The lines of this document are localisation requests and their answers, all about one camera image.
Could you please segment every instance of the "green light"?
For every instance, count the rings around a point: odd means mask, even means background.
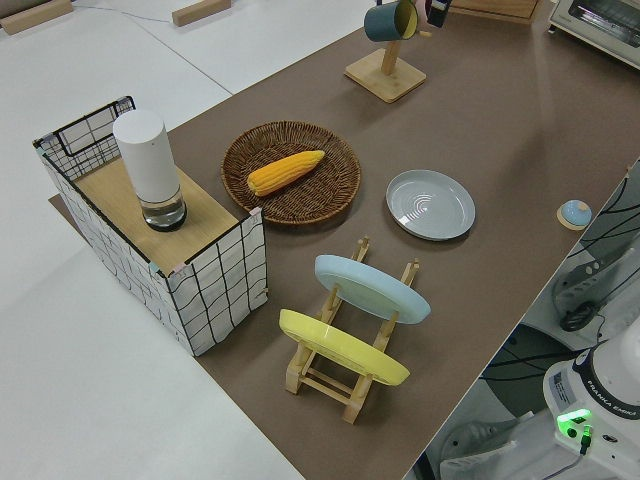
[[[588,410],[586,408],[580,408],[578,410],[574,410],[573,412],[563,413],[562,415],[558,415],[558,428],[564,435],[569,436],[569,434],[567,433],[569,428],[572,428],[574,425],[584,422],[590,416],[591,410]],[[585,435],[591,435],[591,427],[589,425],[585,425],[584,432]]]

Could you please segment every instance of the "white cylindrical lamp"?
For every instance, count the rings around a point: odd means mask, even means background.
[[[162,118],[130,110],[115,120],[113,136],[147,225],[165,232],[180,228],[187,207]]]

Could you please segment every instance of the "gray plate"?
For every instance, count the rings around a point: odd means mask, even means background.
[[[394,178],[387,187],[387,205],[402,228],[427,240],[462,235],[476,217],[469,192],[431,170],[409,170]]]

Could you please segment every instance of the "blue mug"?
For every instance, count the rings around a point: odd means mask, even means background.
[[[407,40],[418,28],[418,11],[411,0],[390,3],[376,1],[364,16],[364,31],[369,40],[389,42]]]

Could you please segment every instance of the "glass base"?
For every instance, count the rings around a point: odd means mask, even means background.
[[[161,203],[140,200],[144,221],[153,230],[172,232],[179,229],[187,219],[187,205],[180,192]]]

